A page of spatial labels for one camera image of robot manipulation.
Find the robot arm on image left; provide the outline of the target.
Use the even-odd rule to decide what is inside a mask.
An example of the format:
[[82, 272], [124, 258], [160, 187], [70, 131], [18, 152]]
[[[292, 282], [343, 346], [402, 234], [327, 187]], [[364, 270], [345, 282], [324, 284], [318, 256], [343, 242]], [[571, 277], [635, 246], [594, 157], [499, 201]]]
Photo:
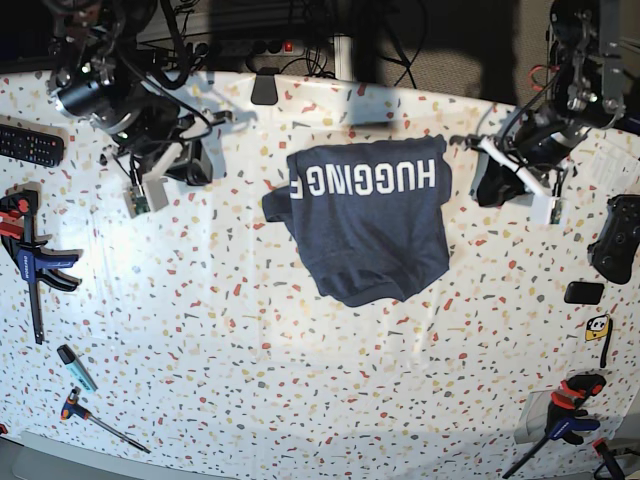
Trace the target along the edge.
[[56, 65], [47, 84], [57, 110], [87, 121], [112, 145], [103, 165], [120, 165], [131, 217], [169, 203], [165, 184], [210, 184], [203, 139], [230, 111], [197, 110], [175, 96], [208, 54], [187, 44], [168, 1], [48, 1]]

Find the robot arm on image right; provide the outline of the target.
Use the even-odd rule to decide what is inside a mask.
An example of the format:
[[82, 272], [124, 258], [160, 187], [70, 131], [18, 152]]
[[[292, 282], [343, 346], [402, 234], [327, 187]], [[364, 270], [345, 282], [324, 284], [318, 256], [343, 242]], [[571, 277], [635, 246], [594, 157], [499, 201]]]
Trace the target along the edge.
[[552, 3], [546, 83], [497, 133], [450, 140], [479, 155], [471, 191], [479, 206], [527, 197], [538, 222], [560, 223], [564, 186], [576, 174], [572, 151], [625, 114], [620, 24], [618, 1]]

